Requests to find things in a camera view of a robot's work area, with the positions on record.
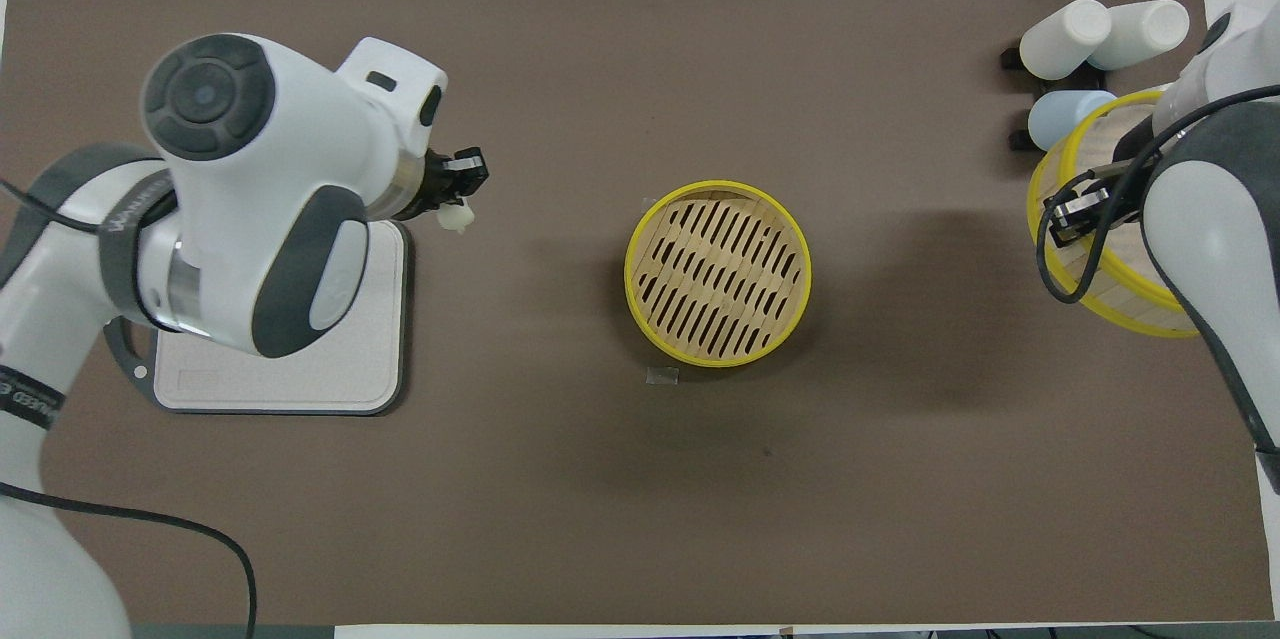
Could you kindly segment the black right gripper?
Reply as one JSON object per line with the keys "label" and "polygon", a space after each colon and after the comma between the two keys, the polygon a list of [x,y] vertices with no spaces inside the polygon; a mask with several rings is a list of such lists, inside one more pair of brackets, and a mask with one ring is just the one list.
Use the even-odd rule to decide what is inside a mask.
{"label": "black right gripper", "polygon": [[1047,231],[1055,246],[1070,246],[1093,233],[1111,196],[1116,209],[1112,222],[1134,222],[1158,150],[1147,151],[1155,140],[1152,123],[1137,123],[1115,143],[1112,161],[1096,165],[1089,174],[1074,177],[1044,200]]}

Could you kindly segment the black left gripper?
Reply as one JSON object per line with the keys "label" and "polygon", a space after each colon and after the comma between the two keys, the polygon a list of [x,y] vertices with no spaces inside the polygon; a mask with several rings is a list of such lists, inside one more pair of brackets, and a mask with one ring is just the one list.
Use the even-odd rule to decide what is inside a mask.
{"label": "black left gripper", "polygon": [[480,147],[468,147],[452,156],[429,150],[422,168],[416,193],[398,213],[399,222],[412,220],[436,209],[438,213],[468,209],[465,196],[474,196],[490,177]]}

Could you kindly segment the yellow bamboo steamer tier with liner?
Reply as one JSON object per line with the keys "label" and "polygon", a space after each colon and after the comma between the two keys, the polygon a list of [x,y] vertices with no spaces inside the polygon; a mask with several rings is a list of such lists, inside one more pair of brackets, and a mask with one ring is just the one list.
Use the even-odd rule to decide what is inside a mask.
{"label": "yellow bamboo steamer tier with liner", "polygon": [[[1044,152],[1027,191],[1032,234],[1043,202],[1083,172],[1112,163],[1120,140],[1151,117],[1162,93],[1158,87],[1106,102]],[[1130,332],[1169,339],[1198,337],[1194,323],[1156,271],[1137,223],[1110,231],[1100,268],[1080,303]]]}

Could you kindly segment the yellow bamboo steamer base tier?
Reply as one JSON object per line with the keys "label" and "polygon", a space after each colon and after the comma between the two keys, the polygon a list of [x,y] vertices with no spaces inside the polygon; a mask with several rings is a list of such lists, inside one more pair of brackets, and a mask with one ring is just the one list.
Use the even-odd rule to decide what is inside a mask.
{"label": "yellow bamboo steamer base tier", "polygon": [[792,214],[753,184],[682,184],[640,218],[623,295],[658,350],[698,368],[753,364],[778,350],[812,296],[812,252]]}

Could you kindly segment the light blue plastic cup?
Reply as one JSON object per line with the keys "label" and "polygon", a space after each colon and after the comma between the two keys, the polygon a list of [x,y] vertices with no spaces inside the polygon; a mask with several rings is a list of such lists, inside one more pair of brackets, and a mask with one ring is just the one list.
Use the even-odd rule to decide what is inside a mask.
{"label": "light blue plastic cup", "polygon": [[1030,106],[1027,132],[1038,150],[1048,151],[1071,134],[1092,111],[1112,102],[1116,95],[1106,90],[1056,90],[1041,96]]}

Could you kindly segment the white plastic cup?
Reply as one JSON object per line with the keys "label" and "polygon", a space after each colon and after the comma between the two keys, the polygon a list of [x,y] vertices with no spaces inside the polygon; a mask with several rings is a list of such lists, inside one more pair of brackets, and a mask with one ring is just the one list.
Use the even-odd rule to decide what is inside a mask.
{"label": "white plastic cup", "polygon": [[1064,79],[1110,37],[1114,20],[1096,0],[1074,0],[1025,29],[1018,58],[1033,77]]}
{"label": "white plastic cup", "polygon": [[1100,70],[1119,70],[1178,47],[1190,29],[1190,14],[1178,1],[1151,0],[1108,6],[1111,29],[1085,61]]}

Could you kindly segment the white cutting board grey rim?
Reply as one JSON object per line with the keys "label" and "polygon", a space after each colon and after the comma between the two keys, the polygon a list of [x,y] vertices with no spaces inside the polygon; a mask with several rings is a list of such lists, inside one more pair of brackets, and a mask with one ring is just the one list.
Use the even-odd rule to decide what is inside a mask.
{"label": "white cutting board grey rim", "polygon": [[374,416],[407,378],[413,248],[403,225],[374,223],[362,284],[347,315],[310,347],[262,359],[122,318],[104,328],[124,378],[175,414]]}

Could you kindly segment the brown table mat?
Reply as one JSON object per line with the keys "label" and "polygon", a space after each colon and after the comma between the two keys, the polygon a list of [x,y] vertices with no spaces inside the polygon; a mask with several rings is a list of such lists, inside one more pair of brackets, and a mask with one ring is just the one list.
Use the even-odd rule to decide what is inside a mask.
{"label": "brown table mat", "polygon": [[[250,552],[266,624],[1268,619],[1251,442],[1198,341],[1051,300],[1027,100],[998,54],[1066,0],[10,0],[0,177],[145,141],[140,92],[221,29],[451,79],[492,175],[411,225],[406,397],[380,417],[170,414],[96,344],[44,447],[64,496]],[[680,184],[772,193],[814,263],[795,333],[682,368],[628,237]]]}

